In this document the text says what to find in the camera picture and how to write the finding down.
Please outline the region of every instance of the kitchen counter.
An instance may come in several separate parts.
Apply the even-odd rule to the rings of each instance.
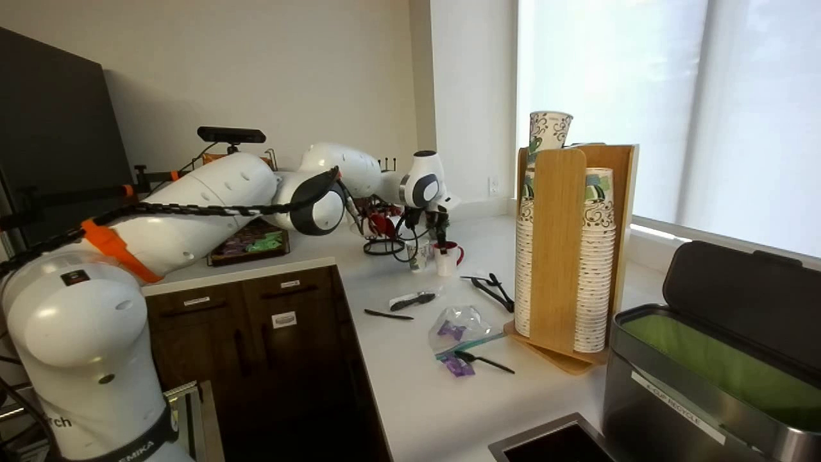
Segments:
[[[494,273],[512,296],[516,220],[510,215],[455,215],[450,239],[464,246],[456,274],[439,274],[434,263],[410,273],[393,256],[366,256],[364,239],[352,223],[343,223],[330,236],[292,236],[284,256],[231,266],[193,264],[146,284],[144,293],[158,296],[335,264],[383,428],[397,462],[493,462],[489,441],[568,414],[583,414],[598,428],[602,368],[573,369],[529,347],[512,334],[512,316],[459,277]],[[659,300],[659,287],[663,274],[628,264],[620,305]],[[407,307],[410,324],[364,313],[364,307],[385,311],[389,299],[419,290],[434,290],[437,300]],[[482,319],[509,331],[471,351],[512,368],[516,374],[478,363],[471,378],[455,378],[434,360],[429,331],[443,307],[459,305],[478,307]]]

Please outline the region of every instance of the window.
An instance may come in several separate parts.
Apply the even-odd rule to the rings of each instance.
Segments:
[[[638,143],[637,220],[821,256],[821,8],[814,0],[521,0],[519,147]]]

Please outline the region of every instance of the cabinet door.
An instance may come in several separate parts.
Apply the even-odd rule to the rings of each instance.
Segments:
[[[350,399],[347,347],[330,270],[244,283],[264,369],[270,419],[291,419]]]
[[[237,284],[149,299],[157,373],[165,388],[211,381],[221,427],[231,432],[246,410],[251,381],[249,336]]]

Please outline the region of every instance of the black monitor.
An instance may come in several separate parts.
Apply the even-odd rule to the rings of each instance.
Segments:
[[[0,213],[30,248],[126,206],[134,182],[101,65],[0,29]]]

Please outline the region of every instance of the cord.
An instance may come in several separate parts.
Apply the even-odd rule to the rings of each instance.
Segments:
[[[34,419],[30,427],[26,427],[22,432],[3,440],[0,446],[4,450],[4,446],[11,446],[11,445],[16,445],[17,440],[30,437],[34,432],[44,432],[44,437],[45,437],[45,440],[51,441],[51,446],[53,446],[53,433],[51,433],[48,419],[45,419],[34,404],[28,404],[28,400],[17,393],[21,388],[30,388],[30,383],[11,386],[11,383],[0,374],[0,390],[3,390],[8,399],[12,399],[12,400]]]
[[[410,229],[410,236],[412,236],[412,252],[407,252],[407,256],[393,255],[394,263],[410,264],[419,256],[419,234],[415,234],[415,229]]]
[[[343,210],[353,218],[360,236],[364,236],[364,223],[362,223],[362,215],[357,210],[352,191],[343,182],[338,182],[335,187],[342,193]]]
[[[131,218],[131,215],[271,215],[271,213],[291,213],[298,209],[305,209],[316,201],[321,201],[334,184],[338,184],[338,168],[319,174],[324,187],[319,187],[319,193],[314,193],[305,201],[298,202],[288,202],[288,206],[179,206],[179,202],[129,202],[124,209],[108,210],[103,215],[94,215],[92,220],[97,225],[108,225],[113,220],[120,218]],[[79,242],[84,236],[83,229],[69,229],[38,246],[30,246],[26,252],[12,255],[8,263],[0,264],[0,277],[4,277],[8,273],[28,264],[30,259],[53,252],[63,245]]]
[[[211,142],[199,155],[194,155],[188,165],[179,168],[179,174],[188,174],[197,159],[203,159],[208,155],[208,148],[214,148],[217,142]]]
[[[397,239],[369,239],[362,248],[369,256],[387,256],[387,255],[401,255],[406,248],[406,245]]]

